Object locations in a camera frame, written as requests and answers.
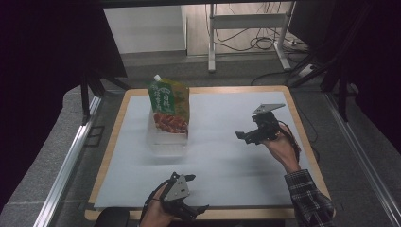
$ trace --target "human hand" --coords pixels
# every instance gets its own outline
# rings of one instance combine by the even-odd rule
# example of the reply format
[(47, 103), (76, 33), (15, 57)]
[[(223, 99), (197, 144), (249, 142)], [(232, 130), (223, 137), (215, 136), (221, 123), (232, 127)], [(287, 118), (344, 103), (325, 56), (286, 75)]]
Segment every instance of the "human hand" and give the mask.
[(174, 219), (173, 215), (166, 213), (159, 201), (167, 184), (162, 186), (153, 196), (148, 205), (148, 210), (141, 221), (140, 227), (166, 227)]
[[(287, 127), (283, 125), (280, 125), (280, 127), (290, 134)], [(294, 148), (284, 134), (279, 132), (276, 140), (263, 140), (261, 143), (264, 144), (271, 155), (283, 165), (287, 173), (301, 170), (295, 156)]]

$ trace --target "plaid sleeve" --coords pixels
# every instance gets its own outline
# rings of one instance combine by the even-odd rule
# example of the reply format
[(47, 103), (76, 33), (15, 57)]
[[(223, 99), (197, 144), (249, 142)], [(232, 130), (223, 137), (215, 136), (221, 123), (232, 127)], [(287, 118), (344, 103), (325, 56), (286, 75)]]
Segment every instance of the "plaid sleeve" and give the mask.
[(322, 194), (307, 169), (285, 176), (299, 226), (335, 226), (333, 202)]

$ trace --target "strap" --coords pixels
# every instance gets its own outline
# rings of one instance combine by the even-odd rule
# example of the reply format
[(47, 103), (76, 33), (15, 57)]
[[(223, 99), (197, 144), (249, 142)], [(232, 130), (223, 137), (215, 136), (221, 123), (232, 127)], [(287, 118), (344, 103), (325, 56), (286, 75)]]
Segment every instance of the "strap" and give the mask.
[(300, 162), (300, 152), (301, 152), (301, 149), (300, 149), (300, 147), (298, 146), (297, 141), (295, 140), (294, 135), (292, 134), (292, 131), (289, 129), (289, 126), (288, 126), (286, 123), (284, 123), (284, 122), (282, 122), (282, 121), (278, 121), (278, 122), (280, 122), (280, 123), (282, 123), (283, 125), (285, 125), (286, 128), (288, 129), (289, 133), (286, 132), (285, 130), (283, 130), (281, 127), (278, 127), (277, 130), (279, 130), (279, 132), (281, 132), (282, 134), (284, 134), (285, 137), (288, 139), (288, 141), (290, 142), (292, 148), (294, 149), (295, 158), (297, 159), (297, 162), (299, 163), (299, 162)]

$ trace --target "plastic container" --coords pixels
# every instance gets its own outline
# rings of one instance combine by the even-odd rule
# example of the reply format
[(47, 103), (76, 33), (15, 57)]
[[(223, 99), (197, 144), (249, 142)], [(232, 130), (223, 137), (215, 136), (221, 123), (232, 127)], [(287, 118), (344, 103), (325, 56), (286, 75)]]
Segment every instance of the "plastic container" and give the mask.
[(182, 156), (187, 153), (188, 134), (170, 133), (156, 128), (153, 111), (148, 118), (147, 144), (155, 155)]

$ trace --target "snack bag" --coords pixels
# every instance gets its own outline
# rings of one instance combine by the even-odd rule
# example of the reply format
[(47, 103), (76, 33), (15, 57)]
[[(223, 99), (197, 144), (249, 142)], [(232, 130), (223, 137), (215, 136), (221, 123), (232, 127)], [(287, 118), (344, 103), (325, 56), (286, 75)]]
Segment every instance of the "snack bag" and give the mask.
[(148, 86), (156, 128), (171, 133), (188, 133), (189, 88), (170, 79), (161, 79)]

